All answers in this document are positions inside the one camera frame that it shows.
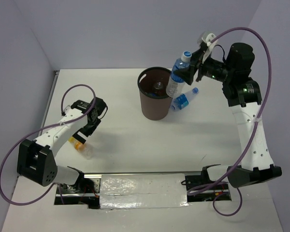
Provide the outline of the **silver foil sheet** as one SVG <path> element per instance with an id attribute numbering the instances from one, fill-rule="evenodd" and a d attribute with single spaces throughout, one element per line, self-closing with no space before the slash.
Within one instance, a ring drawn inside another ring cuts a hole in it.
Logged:
<path id="1" fill-rule="evenodd" d="M 101 209 L 179 208 L 188 206 L 183 174 L 104 175 Z"/>

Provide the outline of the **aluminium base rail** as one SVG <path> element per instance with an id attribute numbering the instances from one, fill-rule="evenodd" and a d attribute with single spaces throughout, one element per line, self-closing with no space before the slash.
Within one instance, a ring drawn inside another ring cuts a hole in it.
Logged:
<path id="1" fill-rule="evenodd" d="M 194 202 L 231 200 L 226 182 L 198 195 L 188 195 L 192 187 L 208 181 L 200 172 L 86 174 L 91 182 L 80 191 L 62 185 L 57 188 L 55 205 L 84 204 L 90 209 L 179 208 Z"/>

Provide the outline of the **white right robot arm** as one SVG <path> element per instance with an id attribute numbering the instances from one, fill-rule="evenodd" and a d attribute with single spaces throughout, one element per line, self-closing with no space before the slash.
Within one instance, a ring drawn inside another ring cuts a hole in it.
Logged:
<path id="1" fill-rule="evenodd" d="M 222 91 L 235 118 L 245 156 L 235 167 L 227 168 L 234 188 L 263 183 L 282 175 L 270 156 L 260 116 L 265 99 L 259 84 L 249 75 L 255 55 L 250 45 L 234 43 L 223 62 L 211 58 L 212 46 L 202 42 L 192 53 L 190 65 L 175 71 L 188 85 L 206 76 L 222 83 Z"/>

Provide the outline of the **brown bin black rim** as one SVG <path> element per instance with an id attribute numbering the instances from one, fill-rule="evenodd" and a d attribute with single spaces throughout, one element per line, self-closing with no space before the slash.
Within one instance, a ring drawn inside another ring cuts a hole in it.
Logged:
<path id="1" fill-rule="evenodd" d="M 151 67 L 142 71 L 137 79 L 137 86 L 140 93 L 141 110 L 149 120 L 161 120 L 169 112 L 172 98 L 166 93 L 171 71 L 163 67 Z M 147 93 L 152 92 L 156 82 L 164 84 L 165 95 L 151 98 Z"/>

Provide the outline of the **blue label bottle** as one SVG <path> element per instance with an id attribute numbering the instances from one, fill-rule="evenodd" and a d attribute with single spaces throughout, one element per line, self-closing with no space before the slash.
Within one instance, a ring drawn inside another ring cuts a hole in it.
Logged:
<path id="1" fill-rule="evenodd" d="M 175 61 L 166 87 L 166 93 L 169 97 L 176 98 L 181 94 L 185 81 L 174 72 L 187 68 L 190 64 L 191 57 L 192 54 L 189 51 L 184 51 L 181 57 Z"/>
<path id="2" fill-rule="evenodd" d="M 156 95 L 155 92 L 149 92 L 149 93 L 147 93 L 147 95 L 148 95 L 149 97 L 151 97 L 151 98 L 155 98 L 155 97 L 157 97 L 157 95 Z"/>

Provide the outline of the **blue cap bottle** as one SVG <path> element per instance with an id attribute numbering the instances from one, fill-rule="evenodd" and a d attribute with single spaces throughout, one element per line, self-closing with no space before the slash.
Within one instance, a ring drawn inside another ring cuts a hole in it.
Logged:
<path id="1" fill-rule="evenodd" d="M 199 89 L 197 87 L 186 93 L 182 93 L 177 98 L 173 99 L 170 109 L 172 111 L 179 111 L 184 109 L 195 99 L 198 93 Z"/>

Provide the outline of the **clear bottle orange label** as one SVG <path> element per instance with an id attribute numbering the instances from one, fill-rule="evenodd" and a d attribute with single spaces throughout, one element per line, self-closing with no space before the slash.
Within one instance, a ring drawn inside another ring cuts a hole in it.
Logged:
<path id="1" fill-rule="evenodd" d="M 90 144 L 83 144 L 73 137 L 71 137 L 68 141 L 74 149 L 87 160 L 93 157 L 93 148 Z"/>

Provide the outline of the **clear bottle red cap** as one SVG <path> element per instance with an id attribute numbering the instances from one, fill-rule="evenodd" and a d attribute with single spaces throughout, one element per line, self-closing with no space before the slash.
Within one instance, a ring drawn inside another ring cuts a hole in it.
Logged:
<path id="1" fill-rule="evenodd" d="M 152 87 L 152 92 L 154 96 L 164 96 L 165 95 L 164 84 L 162 82 L 156 82 Z"/>

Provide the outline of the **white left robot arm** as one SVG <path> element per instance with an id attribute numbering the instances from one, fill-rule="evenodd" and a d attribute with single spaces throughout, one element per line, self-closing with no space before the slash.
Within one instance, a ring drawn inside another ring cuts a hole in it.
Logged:
<path id="1" fill-rule="evenodd" d="M 97 98 L 90 103 L 77 100 L 64 109 L 59 126 L 49 129 L 34 140 L 23 140 L 19 145 L 17 173 L 46 187 L 51 183 L 65 184 L 73 192 L 81 192 L 93 182 L 73 167 L 58 166 L 55 156 L 61 147 L 74 138 L 84 146 L 101 122 L 107 104 Z"/>

